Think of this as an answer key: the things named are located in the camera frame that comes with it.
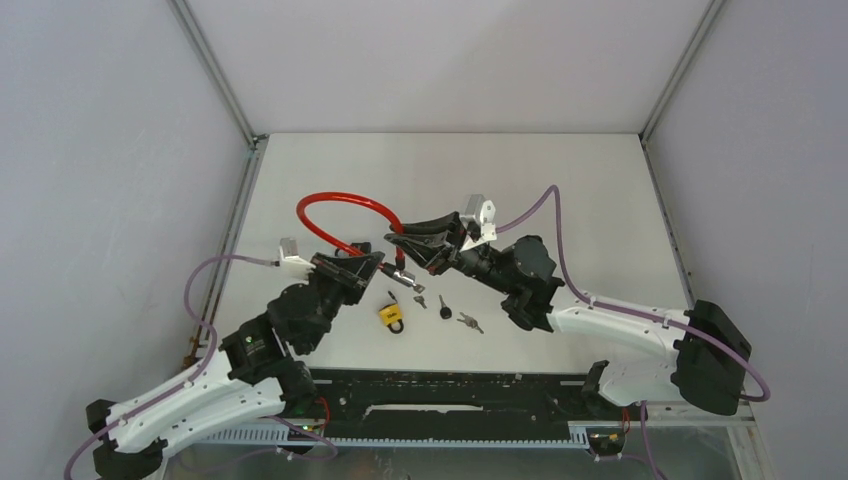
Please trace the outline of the yellow padlock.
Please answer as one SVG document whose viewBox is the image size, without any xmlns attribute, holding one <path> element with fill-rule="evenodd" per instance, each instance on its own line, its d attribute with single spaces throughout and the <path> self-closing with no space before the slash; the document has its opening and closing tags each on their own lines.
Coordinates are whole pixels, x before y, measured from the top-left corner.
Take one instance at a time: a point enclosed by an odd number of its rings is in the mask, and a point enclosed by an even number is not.
<svg viewBox="0 0 848 480">
<path fill-rule="evenodd" d="M 378 316 L 390 333 L 399 335 L 405 330 L 403 311 L 393 292 L 387 292 L 389 302 L 378 310 Z"/>
</svg>

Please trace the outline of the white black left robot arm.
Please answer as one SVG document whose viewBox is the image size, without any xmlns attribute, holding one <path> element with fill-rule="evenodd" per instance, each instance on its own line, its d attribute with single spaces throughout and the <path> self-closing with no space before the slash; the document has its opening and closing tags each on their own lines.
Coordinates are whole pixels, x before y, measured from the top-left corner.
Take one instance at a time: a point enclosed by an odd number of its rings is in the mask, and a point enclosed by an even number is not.
<svg viewBox="0 0 848 480">
<path fill-rule="evenodd" d="M 302 358 L 330 332 L 342 307 L 362 299 L 383 259 L 381 252 L 256 259 L 262 266 L 295 269 L 303 280 L 233 333 L 219 337 L 212 331 L 212 349 L 163 384 L 124 402 L 89 404 L 95 472 L 103 479 L 143 479 L 219 431 L 275 414 L 311 412 L 317 390 Z"/>
</svg>

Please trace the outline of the black padlock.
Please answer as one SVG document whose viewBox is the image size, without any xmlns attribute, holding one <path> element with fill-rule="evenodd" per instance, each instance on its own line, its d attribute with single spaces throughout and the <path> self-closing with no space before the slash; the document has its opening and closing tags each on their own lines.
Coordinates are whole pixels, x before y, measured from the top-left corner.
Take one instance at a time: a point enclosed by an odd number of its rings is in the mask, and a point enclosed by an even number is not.
<svg viewBox="0 0 848 480">
<path fill-rule="evenodd" d="M 335 248 L 334 256 L 338 258 L 349 258 L 361 255 L 367 255 L 372 252 L 372 244 L 368 241 L 353 242 L 349 244 L 342 243 Z"/>
</svg>

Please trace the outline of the key bunch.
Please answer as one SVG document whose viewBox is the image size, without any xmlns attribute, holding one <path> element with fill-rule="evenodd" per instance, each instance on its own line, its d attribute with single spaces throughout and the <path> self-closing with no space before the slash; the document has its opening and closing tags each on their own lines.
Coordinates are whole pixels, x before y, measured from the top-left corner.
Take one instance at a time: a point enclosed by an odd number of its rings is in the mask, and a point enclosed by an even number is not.
<svg viewBox="0 0 848 480">
<path fill-rule="evenodd" d="M 475 330 L 480 334 L 484 334 L 484 330 L 481 328 L 479 322 L 474 317 L 472 317 L 472 316 L 470 316 L 470 315 L 468 315 L 464 312 L 460 312 L 457 320 L 459 322 L 463 323 L 468 328 Z"/>
</svg>

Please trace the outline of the red cable lock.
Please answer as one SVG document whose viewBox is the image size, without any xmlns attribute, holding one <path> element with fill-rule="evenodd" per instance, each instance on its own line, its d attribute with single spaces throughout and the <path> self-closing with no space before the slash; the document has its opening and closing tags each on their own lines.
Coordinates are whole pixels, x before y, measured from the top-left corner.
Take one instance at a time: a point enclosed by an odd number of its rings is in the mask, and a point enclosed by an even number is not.
<svg viewBox="0 0 848 480">
<path fill-rule="evenodd" d="M 407 268 L 403 251 L 383 239 L 391 227 L 400 227 L 398 215 L 385 204 L 363 195 L 324 191 L 308 194 L 295 207 L 298 220 L 321 241 L 339 247 L 342 243 L 369 241 L 372 250 L 385 253 L 379 271 L 392 281 L 421 295 L 426 287 Z"/>
</svg>

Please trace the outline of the black key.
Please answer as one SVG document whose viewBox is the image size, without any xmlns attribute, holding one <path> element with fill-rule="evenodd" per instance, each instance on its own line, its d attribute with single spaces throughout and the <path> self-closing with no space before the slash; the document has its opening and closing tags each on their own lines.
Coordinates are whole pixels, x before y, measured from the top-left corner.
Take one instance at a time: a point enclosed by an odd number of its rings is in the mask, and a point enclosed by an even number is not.
<svg viewBox="0 0 848 480">
<path fill-rule="evenodd" d="M 453 317 L 452 309 L 447 305 L 442 295 L 438 296 L 440 302 L 439 315 L 444 320 L 450 320 Z"/>
</svg>

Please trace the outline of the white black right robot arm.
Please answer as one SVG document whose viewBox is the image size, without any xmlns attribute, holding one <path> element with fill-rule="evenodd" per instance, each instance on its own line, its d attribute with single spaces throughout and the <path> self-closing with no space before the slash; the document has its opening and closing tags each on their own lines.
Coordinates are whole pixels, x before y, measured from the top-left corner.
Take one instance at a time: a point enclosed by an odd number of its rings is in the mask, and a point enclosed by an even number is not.
<svg viewBox="0 0 848 480">
<path fill-rule="evenodd" d="M 490 232 L 457 212 L 393 228 L 384 238 L 433 276 L 456 270 L 504 294 L 501 308 L 522 330 L 592 335 L 645 353 L 639 361 L 592 364 L 581 402 L 593 417 L 641 401 L 675 400 L 731 416 L 745 398 L 751 345 L 713 302 L 680 310 L 592 297 L 556 276 L 541 237 L 525 235 L 499 250 Z"/>
</svg>

